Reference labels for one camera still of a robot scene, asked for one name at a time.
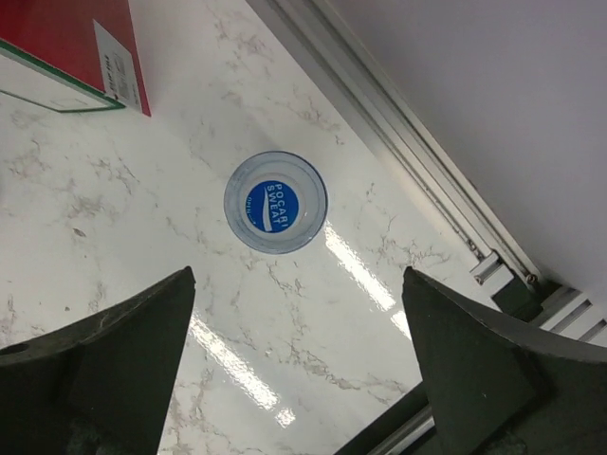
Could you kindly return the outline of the blue label bottle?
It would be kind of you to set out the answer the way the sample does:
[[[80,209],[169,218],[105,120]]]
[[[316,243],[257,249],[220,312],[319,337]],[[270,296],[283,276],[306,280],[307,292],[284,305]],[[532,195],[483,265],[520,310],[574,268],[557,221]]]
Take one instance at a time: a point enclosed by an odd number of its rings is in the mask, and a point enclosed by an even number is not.
[[[321,174],[304,158],[285,151],[248,158],[225,188],[230,229],[242,243],[266,254],[287,254],[309,244],[327,212]]]

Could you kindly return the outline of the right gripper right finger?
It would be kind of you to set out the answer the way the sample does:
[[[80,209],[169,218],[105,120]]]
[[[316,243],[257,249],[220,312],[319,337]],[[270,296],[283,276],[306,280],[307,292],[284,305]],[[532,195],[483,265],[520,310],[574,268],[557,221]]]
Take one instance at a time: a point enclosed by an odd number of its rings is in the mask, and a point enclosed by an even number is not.
[[[402,300],[444,454],[603,454],[606,350],[408,267]]]

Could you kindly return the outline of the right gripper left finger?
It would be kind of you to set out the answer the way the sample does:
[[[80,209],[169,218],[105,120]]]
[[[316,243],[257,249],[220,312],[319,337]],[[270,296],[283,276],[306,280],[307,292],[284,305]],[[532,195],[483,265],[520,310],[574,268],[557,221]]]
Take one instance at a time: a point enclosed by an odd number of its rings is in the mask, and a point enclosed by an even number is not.
[[[190,267],[1,351],[4,454],[155,454],[193,311]]]

